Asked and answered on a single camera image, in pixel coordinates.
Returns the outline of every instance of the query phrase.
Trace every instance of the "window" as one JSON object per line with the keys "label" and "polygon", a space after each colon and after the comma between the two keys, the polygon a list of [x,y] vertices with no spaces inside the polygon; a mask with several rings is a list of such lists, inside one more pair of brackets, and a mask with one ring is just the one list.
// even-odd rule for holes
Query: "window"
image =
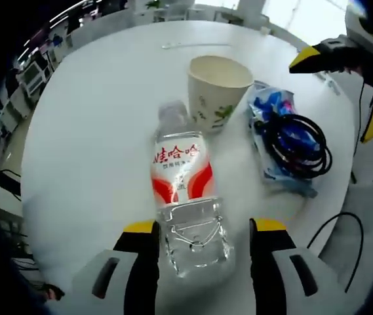
{"label": "window", "polygon": [[197,5],[213,5],[214,7],[225,7],[237,9],[240,0],[195,0]]}
{"label": "window", "polygon": [[270,22],[309,45],[346,34],[348,0],[267,0],[262,11]]}

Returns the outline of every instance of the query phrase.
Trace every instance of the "chair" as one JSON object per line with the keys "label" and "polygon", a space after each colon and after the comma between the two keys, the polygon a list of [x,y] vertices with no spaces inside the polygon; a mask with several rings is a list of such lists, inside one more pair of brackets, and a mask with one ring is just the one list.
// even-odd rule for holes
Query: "chair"
{"label": "chair", "polygon": [[154,10],[136,12],[134,14],[134,23],[136,26],[154,23]]}
{"label": "chair", "polygon": [[164,22],[187,20],[187,10],[189,8],[190,4],[187,3],[169,5],[165,12],[162,13],[161,18]]}
{"label": "chair", "polygon": [[187,19],[192,21],[212,21],[210,12],[205,9],[190,8],[187,12]]}

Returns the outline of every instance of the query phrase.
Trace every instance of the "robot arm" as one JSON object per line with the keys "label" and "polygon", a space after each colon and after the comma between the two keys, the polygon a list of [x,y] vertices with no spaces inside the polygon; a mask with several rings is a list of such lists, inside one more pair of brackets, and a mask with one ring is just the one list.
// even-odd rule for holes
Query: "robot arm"
{"label": "robot arm", "polygon": [[154,220],[127,226],[113,251],[95,256],[74,277],[72,291],[47,305],[58,315],[154,314],[159,234]]}
{"label": "robot arm", "polygon": [[[373,87],[373,30],[366,18],[350,4],[345,16],[347,36],[325,39],[315,46],[306,47],[290,64],[290,73],[308,74],[320,71],[361,69],[364,82]],[[373,99],[361,142],[373,138]]]}
{"label": "robot arm", "polygon": [[344,289],[310,250],[275,220],[250,220],[250,274],[257,314],[341,314]]}

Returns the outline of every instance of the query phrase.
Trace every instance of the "coiled cable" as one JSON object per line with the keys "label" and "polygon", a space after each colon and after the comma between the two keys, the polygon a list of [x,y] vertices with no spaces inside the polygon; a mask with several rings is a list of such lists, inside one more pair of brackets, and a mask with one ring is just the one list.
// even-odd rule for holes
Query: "coiled cable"
{"label": "coiled cable", "polygon": [[[267,153],[275,163],[299,179],[314,179],[327,173],[332,166],[332,154],[326,145],[322,129],[312,120],[296,114],[271,113],[267,122],[256,121],[256,132],[262,135]],[[308,148],[292,136],[292,129],[308,133],[316,148]]]}

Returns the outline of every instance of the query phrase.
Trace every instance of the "plastic water bottle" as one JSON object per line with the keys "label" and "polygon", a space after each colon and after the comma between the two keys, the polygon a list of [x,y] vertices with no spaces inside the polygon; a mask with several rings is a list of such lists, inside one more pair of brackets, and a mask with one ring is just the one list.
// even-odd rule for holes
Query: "plastic water bottle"
{"label": "plastic water bottle", "polygon": [[178,101],[159,109],[151,180],[170,265],[186,284],[226,278],[235,255],[203,135]]}

